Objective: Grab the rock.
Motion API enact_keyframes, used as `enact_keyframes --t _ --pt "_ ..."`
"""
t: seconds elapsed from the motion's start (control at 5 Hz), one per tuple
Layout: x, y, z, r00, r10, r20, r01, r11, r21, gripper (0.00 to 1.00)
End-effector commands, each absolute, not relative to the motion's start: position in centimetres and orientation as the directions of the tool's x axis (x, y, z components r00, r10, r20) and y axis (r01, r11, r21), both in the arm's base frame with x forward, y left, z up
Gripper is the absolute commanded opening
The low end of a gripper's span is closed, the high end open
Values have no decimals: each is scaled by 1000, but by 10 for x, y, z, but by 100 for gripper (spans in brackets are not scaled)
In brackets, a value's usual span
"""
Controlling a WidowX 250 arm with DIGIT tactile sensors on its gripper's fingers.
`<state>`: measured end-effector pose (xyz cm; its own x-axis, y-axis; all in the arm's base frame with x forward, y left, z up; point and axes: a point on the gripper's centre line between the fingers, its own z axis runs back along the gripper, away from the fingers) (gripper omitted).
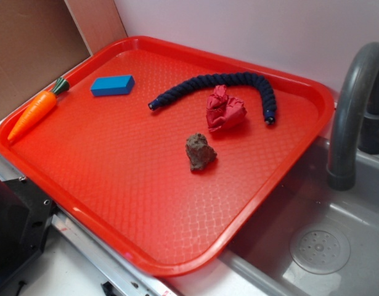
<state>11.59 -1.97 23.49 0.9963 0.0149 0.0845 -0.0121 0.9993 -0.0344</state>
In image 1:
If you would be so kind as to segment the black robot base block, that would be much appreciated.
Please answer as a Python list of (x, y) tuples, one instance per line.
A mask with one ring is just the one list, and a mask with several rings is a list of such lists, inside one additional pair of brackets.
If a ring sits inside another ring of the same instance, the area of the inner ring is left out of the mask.
[(39, 257), (54, 203), (32, 180), (0, 180), (0, 273)]

